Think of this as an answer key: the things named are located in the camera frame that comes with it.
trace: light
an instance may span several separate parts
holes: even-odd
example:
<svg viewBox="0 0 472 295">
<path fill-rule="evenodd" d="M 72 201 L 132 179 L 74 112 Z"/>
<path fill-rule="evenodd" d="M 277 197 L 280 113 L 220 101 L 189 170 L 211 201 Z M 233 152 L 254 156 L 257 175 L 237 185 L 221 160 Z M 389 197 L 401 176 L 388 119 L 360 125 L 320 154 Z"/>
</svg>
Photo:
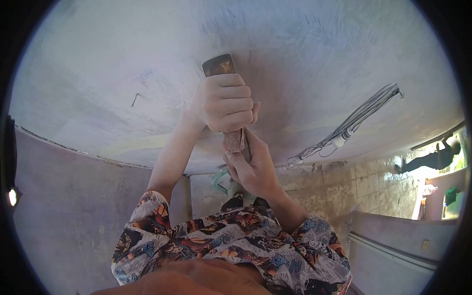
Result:
<svg viewBox="0 0 472 295">
<path fill-rule="evenodd" d="M 17 204 L 17 193 L 14 189 L 11 189 L 9 191 L 8 197 L 10 198 L 10 205 L 15 206 Z"/>
</svg>

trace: plaster wall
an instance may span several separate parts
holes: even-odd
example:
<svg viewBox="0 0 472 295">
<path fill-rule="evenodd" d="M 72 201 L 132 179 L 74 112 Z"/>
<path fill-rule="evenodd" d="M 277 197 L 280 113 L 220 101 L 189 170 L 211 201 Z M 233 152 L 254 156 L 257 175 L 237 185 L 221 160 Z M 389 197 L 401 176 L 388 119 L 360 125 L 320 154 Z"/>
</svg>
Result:
<svg viewBox="0 0 472 295">
<path fill-rule="evenodd" d="M 201 64 L 223 53 L 261 101 L 252 129 L 276 165 L 389 83 L 405 98 L 365 120 L 342 149 L 307 162 L 390 154 L 464 119 L 441 44 L 406 0 L 63 0 L 25 51 L 11 114 L 61 145 L 152 167 L 204 77 Z M 221 141 L 205 131 L 186 172 L 224 164 Z"/>
</svg>

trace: electrical wire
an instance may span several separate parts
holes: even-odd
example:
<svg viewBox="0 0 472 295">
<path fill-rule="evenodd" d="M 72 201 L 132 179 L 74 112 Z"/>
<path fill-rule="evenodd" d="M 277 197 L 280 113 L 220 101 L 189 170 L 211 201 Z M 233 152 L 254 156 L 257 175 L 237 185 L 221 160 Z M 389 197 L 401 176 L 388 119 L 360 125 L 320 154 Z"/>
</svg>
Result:
<svg viewBox="0 0 472 295">
<path fill-rule="evenodd" d="M 331 156 L 337 149 L 334 149 L 334 151 L 331 152 L 331 154 L 327 155 L 327 156 L 322 156 L 321 153 L 318 153 L 320 155 L 320 157 L 322 158 L 326 158 L 326 157 L 329 157 Z"/>
<path fill-rule="evenodd" d="M 394 97 L 398 93 L 400 93 L 401 98 L 404 97 L 396 83 L 388 84 L 387 86 L 383 87 L 372 97 L 370 97 L 366 102 L 364 102 L 360 107 L 358 107 L 354 112 L 352 112 L 352 114 L 350 114 L 346 118 L 346 120 L 341 123 L 341 125 L 339 125 L 331 134 L 326 136 L 322 141 L 315 145 L 307 147 L 298 155 L 289 158 L 287 160 L 288 164 L 286 167 L 291 169 L 296 164 L 303 164 L 304 159 L 311 157 L 317 152 L 319 153 L 325 145 L 330 143 L 331 140 L 341 135 L 343 132 L 354 133 L 357 129 L 359 129 L 359 126 L 365 119 L 367 119 L 370 115 L 378 111 L 387 102 L 389 102 L 392 97 Z"/>
</svg>

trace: shirt sleeve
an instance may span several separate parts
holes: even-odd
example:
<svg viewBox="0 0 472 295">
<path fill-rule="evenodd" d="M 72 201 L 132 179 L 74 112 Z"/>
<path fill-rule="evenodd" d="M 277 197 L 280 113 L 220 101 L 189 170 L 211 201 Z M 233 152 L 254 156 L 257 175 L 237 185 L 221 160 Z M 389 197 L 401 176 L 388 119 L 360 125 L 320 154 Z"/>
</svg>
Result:
<svg viewBox="0 0 472 295">
<path fill-rule="evenodd" d="M 118 283 L 138 280 L 172 233 L 167 200 L 158 192 L 145 192 L 125 224 L 111 259 L 111 271 Z"/>
<path fill-rule="evenodd" d="M 296 250 L 305 258 L 314 269 L 328 269 L 336 267 L 333 277 L 339 279 L 339 283 L 347 282 L 351 277 L 351 267 L 346 257 L 341 242 L 333 227 L 321 216 L 311 214 L 291 234 Z"/>
</svg>

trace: person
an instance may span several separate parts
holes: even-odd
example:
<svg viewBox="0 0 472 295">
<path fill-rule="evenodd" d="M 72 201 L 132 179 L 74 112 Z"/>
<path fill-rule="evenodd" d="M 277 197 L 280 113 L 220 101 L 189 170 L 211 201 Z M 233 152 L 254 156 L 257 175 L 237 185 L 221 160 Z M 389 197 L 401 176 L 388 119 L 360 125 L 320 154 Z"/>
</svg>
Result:
<svg viewBox="0 0 472 295">
<path fill-rule="evenodd" d="M 115 247 L 121 287 L 106 294 L 345 294 L 352 276 L 333 227 L 290 198 L 267 145 L 244 133 L 252 160 L 225 149 L 234 181 L 258 196 L 235 194 L 221 212 L 172 227 L 172 189 L 200 132 L 235 131 L 257 121 L 259 103 L 238 74 L 204 78 L 156 161 L 149 186 Z"/>
<path fill-rule="evenodd" d="M 451 165 L 454 155 L 458 155 L 461 151 L 461 144 L 458 140 L 449 145 L 446 139 L 450 138 L 452 134 L 448 134 L 442 139 L 444 149 L 439 149 L 439 143 L 436 144 L 436 151 L 429 153 L 424 157 L 418 157 L 411 160 L 408 164 L 405 164 L 403 159 L 403 165 L 400 167 L 395 164 L 395 170 L 397 173 L 402 174 L 405 172 L 413 171 L 421 166 L 427 166 L 436 170 L 442 170 L 447 166 Z"/>
</svg>

